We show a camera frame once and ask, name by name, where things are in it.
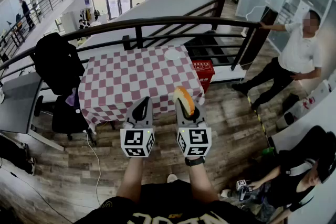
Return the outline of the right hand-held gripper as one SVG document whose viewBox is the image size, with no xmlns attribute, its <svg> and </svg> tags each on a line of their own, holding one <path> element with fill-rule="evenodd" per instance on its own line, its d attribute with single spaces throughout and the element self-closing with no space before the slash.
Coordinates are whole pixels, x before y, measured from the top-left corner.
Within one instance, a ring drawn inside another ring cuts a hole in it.
<svg viewBox="0 0 336 224">
<path fill-rule="evenodd" d="M 212 145 L 212 129 L 206 123 L 204 108 L 195 103 L 192 119 L 187 119 L 183 103 L 179 98 L 175 102 L 176 141 L 184 157 L 205 157 Z"/>
</svg>

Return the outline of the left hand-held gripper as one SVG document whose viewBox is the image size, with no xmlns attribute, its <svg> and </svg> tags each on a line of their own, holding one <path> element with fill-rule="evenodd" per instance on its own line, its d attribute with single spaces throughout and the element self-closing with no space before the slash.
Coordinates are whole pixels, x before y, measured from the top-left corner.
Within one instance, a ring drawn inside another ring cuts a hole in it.
<svg viewBox="0 0 336 224">
<path fill-rule="evenodd" d="M 155 142 L 153 103 L 150 97 L 133 103 L 120 130 L 121 148 L 127 157 L 148 157 Z"/>
</svg>

